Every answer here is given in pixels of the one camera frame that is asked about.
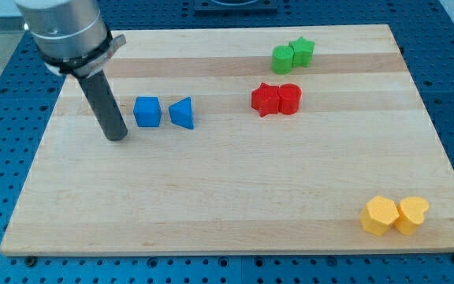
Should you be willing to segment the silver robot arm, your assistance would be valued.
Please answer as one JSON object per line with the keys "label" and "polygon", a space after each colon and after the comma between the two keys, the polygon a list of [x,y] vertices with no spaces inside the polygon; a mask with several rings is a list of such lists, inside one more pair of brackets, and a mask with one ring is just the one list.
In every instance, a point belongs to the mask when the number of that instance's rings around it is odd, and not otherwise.
{"label": "silver robot arm", "polygon": [[114,37],[96,0],[16,0],[47,68],[89,78],[126,44]]}

